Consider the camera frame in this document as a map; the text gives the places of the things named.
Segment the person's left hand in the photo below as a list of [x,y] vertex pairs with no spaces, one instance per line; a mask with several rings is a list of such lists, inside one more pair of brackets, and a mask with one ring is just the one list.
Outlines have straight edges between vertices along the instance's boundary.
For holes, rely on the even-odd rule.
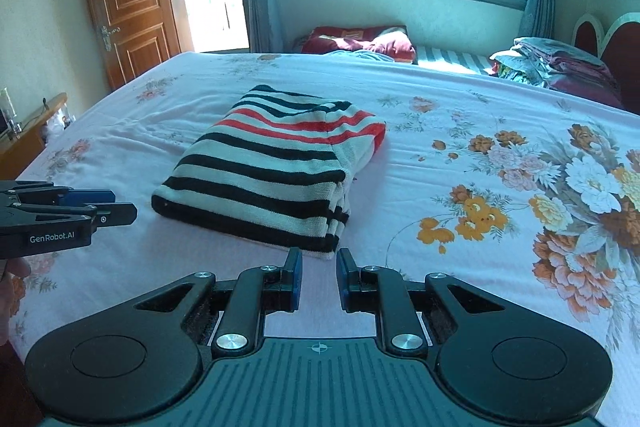
[[15,277],[24,279],[29,274],[30,266],[24,258],[10,259],[6,262],[0,284],[0,346],[4,346],[9,339],[11,308],[15,300],[13,280]]

